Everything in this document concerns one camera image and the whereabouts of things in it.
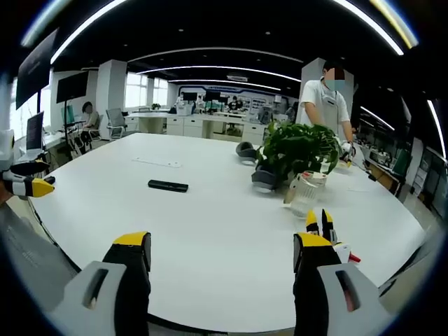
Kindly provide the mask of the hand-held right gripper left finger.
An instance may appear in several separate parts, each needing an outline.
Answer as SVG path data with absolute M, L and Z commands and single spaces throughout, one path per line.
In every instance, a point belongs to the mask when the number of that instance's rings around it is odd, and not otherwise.
M 151 234 L 117 238 L 64 288 L 49 319 L 61 335 L 148 335 Z

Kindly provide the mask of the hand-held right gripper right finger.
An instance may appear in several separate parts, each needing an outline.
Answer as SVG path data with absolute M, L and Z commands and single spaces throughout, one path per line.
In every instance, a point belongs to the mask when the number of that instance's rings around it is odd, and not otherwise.
M 380 335 L 391 315 L 378 288 L 321 236 L 294 235 L 295 335 Z

